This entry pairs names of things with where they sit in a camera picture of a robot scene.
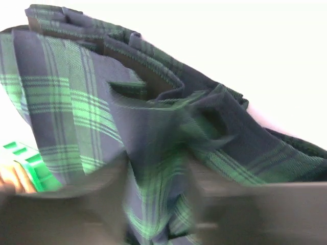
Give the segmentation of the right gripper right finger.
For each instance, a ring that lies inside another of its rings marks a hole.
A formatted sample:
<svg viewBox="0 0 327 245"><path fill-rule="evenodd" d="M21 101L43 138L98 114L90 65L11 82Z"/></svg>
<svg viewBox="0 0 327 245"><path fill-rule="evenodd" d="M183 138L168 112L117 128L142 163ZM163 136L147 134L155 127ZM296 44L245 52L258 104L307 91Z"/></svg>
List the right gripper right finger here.
<svg viewBox="0 0 327 245"><path fill-rule="evenodd" d="M326 183L257 187L188 162L193 232L202 244L326 244Z"/></svg>

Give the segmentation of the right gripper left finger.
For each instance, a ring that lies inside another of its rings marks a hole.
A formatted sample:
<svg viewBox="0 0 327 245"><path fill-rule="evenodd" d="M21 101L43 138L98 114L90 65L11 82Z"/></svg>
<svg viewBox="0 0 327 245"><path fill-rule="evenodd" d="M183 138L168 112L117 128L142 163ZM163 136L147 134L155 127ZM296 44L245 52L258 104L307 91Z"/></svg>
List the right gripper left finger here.
<svg viewBox="0 0 327 245"><path fill-rule="evenodd" d="M1 244L123 244L128 157L58 191L16 194L1 187Z"/></svg>

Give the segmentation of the dark green plaid skirt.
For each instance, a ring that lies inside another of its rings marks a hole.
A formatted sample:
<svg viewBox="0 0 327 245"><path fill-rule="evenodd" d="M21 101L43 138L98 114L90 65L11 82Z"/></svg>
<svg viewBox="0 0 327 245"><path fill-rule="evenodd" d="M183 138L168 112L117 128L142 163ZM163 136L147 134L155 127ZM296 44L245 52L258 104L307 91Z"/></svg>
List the dark green plaid skirt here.
<svg viewBox="0 0 327 245"><path fill-rule="evenodd" d="M188 162L242 186L326 183L326 151L260 126L248 101L138 32L31 5L1 32L1 85L61 189L128 157L123 244L202 244Z"/></svg>

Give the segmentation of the green plastic tray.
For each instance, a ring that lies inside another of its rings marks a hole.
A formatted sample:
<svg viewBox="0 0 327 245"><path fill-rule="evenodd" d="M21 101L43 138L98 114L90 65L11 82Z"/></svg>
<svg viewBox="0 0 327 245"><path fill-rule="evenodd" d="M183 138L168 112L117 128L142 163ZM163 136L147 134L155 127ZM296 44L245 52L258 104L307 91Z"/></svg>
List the green plastic tray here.
<svg viewBox="0 0 327 245"><path fill-rule="evenodd" d="M2 144L1 150L11 154L22 165L37 192L61 188L61 183L48 170L38 150L16 141Z"/></svg>

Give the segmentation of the tan brown skirt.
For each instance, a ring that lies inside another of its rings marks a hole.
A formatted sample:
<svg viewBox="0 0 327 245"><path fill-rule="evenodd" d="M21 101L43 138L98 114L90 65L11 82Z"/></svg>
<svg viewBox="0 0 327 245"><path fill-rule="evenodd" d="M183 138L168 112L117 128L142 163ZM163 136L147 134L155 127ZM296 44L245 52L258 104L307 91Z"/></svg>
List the tan brown skirt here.
<svg viewBox="0 0 327 245"><path fill-rule="evenodd" d="M10 184L16 192L34 193L36 189L20 163L12 161L1 164L1 186Z"/></svg>

